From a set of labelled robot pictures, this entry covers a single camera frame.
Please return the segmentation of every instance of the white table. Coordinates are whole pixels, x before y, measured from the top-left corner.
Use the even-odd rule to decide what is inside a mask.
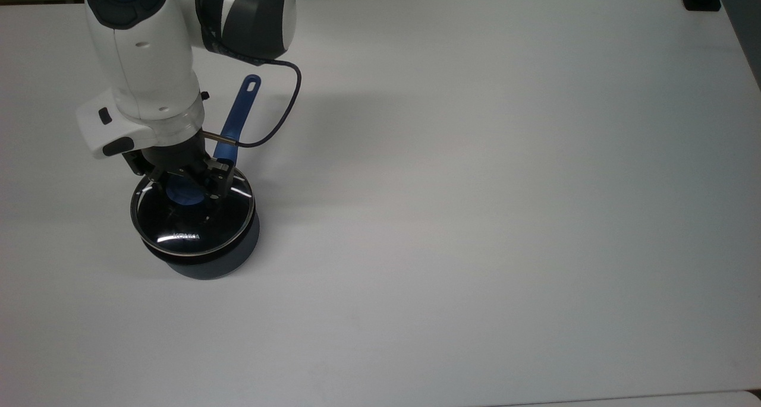
[[[74,109],[79,5],[0,7],[0,404],[498,405],[761,386],[761,93],[680,0],[299,1],[241,152],[262,234],[198,282]],[[196,52],[218,131],[244,74]]]

